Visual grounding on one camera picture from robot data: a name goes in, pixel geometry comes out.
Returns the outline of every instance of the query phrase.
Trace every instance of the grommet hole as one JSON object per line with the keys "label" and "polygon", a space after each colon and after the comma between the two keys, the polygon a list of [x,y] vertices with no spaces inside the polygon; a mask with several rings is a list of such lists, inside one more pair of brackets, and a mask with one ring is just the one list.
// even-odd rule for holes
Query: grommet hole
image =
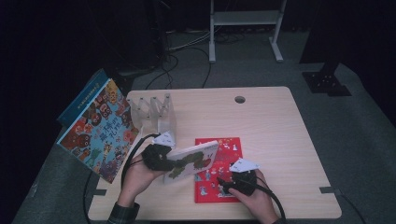
{"label": "grommet hole", "polygon": [[242,103],[244,103],[244,102],[246,101],[246,99],[245,99],[245,97],[243,97],[243,96],[236,96],[236,97],[235,97],[235,101],[236,101],[238,104],[242,104]]}

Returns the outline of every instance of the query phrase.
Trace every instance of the white card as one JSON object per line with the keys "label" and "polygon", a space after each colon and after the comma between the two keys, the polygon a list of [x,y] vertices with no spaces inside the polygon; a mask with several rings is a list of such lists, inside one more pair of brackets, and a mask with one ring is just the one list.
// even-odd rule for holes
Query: white card
{"label": "white card", "polygon": [[175,147],[176,146],[175,139],[173,138],[173,135],[169,131],[154,138],[152,140],[152,143],[166,146],[166,147]]}
{"label": "white card", "polygon": [[238,161],[236,161],[233,166],[230,167],[230,171],[232,172],[237,172],[237,173],[242,173],[245,171],[250,171],[250,170],[255,170],[259,169],[260,166],[253,161],[248,161],[242,158],[239,158]]}

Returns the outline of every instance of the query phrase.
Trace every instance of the table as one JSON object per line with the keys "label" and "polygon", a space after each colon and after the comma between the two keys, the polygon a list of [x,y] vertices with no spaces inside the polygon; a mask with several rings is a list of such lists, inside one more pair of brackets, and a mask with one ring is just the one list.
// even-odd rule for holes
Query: table
{"label": "table", "polygon": [[216,11],[214,0],[210,1],[210,40],[209,40],[209,61],[216,62],[215,51],[215,26],[217,25],[261,25],[274,24],[274,36],[269,37],[271,48],[278,63],[283,62],[282,54],[277,46],[277,37],[285,14],[287,0],[282,0],[279,10],[265,11]]}
{"label": "table", "polygon": [[[192,146],[199,137],[240,137],[244,158],[260,165],[287,218],[341,216],[334,194],[320,192],[330,183],[288,88],[131,91],[127,97],[163,97],[166,92],[177,117],[175,150]],[[136,198],[141,204],[137,219],[253,218],[241,203],[195,203],[193,183],[193,176],[171,185],[154,180]],[[89,217],[106,220],[120,193],[120,173],[112,185],[100,179],[97,190],[106,194],[93,197]]]}

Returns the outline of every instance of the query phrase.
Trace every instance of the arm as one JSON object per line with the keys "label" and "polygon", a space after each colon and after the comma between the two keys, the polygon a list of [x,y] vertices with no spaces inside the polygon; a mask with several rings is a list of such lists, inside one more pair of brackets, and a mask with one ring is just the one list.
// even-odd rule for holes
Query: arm
{"label": "arm", "polygon": [[[257,184],[266,188],[264,183],[260,181],[260,179],[265,181],[264,174],[260,170],[255,170],[255,172],[256,176],[259,178],[257,179]],[[236,189],[229,189],[229,192],[241,201],[241,203],[243,203],[250,211],[251,215],[257,218],[261,224],[272,224],[281,221],[275,212],[271,197],[265,192],[256,189],[250,196],[247,196]]]}
{"label": "arm", "polygon": [[132,223],[140,208],[140,205],[134,202],[136,196],[145,191],[155,178],[166,173],[150,170],[141,160],[142,155],[132,159],[131,164],[134,162],[135,164],[126,172],[120,196],[107,223]]}

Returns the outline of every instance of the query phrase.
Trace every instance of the sleeve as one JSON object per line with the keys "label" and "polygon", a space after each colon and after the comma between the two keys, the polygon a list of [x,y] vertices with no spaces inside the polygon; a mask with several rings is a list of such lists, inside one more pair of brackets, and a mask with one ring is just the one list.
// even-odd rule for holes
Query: sleeve
{"label": "sleeve", "polygon": [[278,219],[276,222],[274,222],[273,224],[287,224],[286,220],[283,218]]}
{"label": "sleeve", "polygon": [[134,207],[122,207],[115,203],[110,217],[107,220],[107,224],[133,223],[136,219],[137,213],[139,212],[139,208],[140,205],[138,203],[135,203]]}

